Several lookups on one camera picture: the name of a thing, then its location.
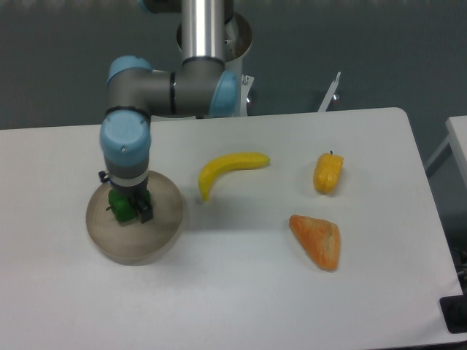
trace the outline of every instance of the green object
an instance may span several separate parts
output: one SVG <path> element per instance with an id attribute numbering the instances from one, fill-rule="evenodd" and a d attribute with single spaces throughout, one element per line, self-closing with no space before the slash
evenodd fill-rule
<path id="1" fill-rule="evenodd" d="M 144 198 L 151 202 L 151 194 L 148 190 L 144 192 Z M 109 205 L 118 222 L 127 222 L 138 216 L 130 200 L 114 190 L 109 191 Z"/>

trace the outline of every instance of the black object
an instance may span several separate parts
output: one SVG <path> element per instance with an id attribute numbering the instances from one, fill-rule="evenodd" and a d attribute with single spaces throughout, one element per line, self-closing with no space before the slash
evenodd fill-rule
<path id="1" fill-rule="evenodd" d="M 467 296 L 442 297 L 439 303 L 447 329 L 451 333 L 467 333 Z"/>
<path id="2" fill-rule="evenodd" d="M 105 171 L 99 172 L 99 178 L 103 184 L 110 180 L 109 175 Z"/>
<path id="3" fill-rule="evenodd" d="M 147 200 L 141 192 L 135 192 L 131 201 L 132 206 L 136 209 L 139 216 L 139 221 L 144 224 L 154 217 L 153 205 Z"/>

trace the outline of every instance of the toy banana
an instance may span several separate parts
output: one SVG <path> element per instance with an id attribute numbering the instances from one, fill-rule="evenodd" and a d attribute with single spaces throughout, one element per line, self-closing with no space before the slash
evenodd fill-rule
<path id="1" fill-rule="evenodd" d="M 257 169 L 269 164 L 269 157 L 259 152 L 240 152 L 223 155 L 207 163 L 198 178 L 203 201 L 209 200 L 209 190 L 216 178 L 227 171 Z"/>

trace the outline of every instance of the orange object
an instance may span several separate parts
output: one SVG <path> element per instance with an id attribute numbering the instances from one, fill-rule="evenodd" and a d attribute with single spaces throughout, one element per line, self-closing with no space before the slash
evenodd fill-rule
<path id="1" fill-rule="evenodd" d="M 308 255 L 323 270 L 337 269 L 341 234 L 332 222 L 292 215 L 289 226 Z"/>
<path id="2" fill-rule="evenodd" d="M 344 158 L 334 155 L 332 151 L 322 154 L 316 162 L 313 174 L 316 191 L 325 194 L 331 192 L 337 185 L 343 164 Z"/>

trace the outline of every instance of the metal rod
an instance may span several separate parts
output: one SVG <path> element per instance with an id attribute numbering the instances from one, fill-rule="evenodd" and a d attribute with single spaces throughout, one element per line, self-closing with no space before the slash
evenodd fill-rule
<path id="1" fill-rule="evenodd" d="M 224 61 L 224 1 L 182 0 L 183 60 L 211 57 Z"/>
<path id="2" fill-rule="evenodd" d="M 449 135 L 436 148 L 435 152 L 428 158 L 423 165 L 426 176 L 430 179 L 434 173 L 444 164 L 446 159 L 452 154 L 451 145 L 449 144 Z"/>
<path id="3" fill-rule="evenodd" d="M 323 102 L 321 102 L 321 106 L 318 109 L 319 112 L 326 112 L 328 110 L 329 104 L 336 93 L 337 87 L 339 86 L 339 79 L 341 77 L 341 72 L 337 73 L 337 77 L 335 80 L 329 85 L 328 92 L 324 96 Z"/>

